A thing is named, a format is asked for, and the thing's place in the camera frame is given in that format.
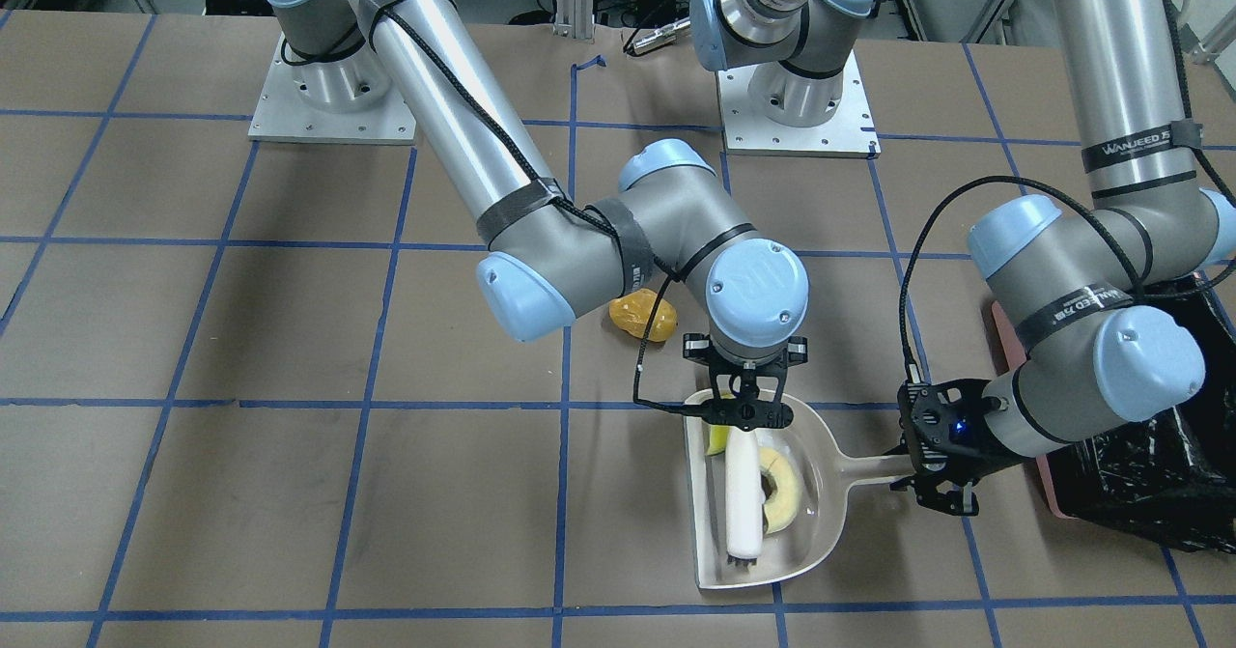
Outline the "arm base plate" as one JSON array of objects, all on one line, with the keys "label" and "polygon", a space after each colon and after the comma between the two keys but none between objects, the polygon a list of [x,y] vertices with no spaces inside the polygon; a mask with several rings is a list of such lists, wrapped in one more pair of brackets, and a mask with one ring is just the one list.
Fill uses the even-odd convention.
[{"label": "arm base plate", "polygon": [[795,75],[777,63],[716,73],[729,155],[838,156],[883,153],[857,62],[826,79]]},{"label": "arm base plate", "polygon": [[318,145],[410,145],[417,122],[371,49],[344,61],[290,66],[274,46],[248,137]]}]

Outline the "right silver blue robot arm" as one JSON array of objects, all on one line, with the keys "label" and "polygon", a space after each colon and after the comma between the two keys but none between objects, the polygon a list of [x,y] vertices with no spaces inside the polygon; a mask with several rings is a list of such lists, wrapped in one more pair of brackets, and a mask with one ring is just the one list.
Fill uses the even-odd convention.
[{"label": "right silver blue robot arm", "polygon": [[478,287],[520,343],[552,334],[662,272],[707,312],[684,355],[708,370],[702,406],[662,406],[742,432],[792,423],[787,371],[806,361],[808,279],[761,237],[680,139],[633,156],[619,190],[578,207],[539,155],[454,0],[267,0],[297,57],[372,57],[398,90],[489,249]]}]

